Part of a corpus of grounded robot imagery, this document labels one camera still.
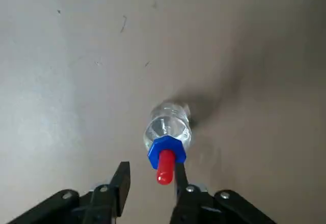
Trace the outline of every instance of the red nozzle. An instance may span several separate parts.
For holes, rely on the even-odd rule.
[[[173,179],[175,155],[172,150],[162,150],[159,154],[157,168],[157,182],[168,185]]]

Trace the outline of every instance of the gray floor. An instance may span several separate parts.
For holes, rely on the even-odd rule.
[[[0,0],[0,222],[131,163],[119,223],[168,223],[142,135],[182,98],[186,169],[278,223],[325,223],[325,0]]]

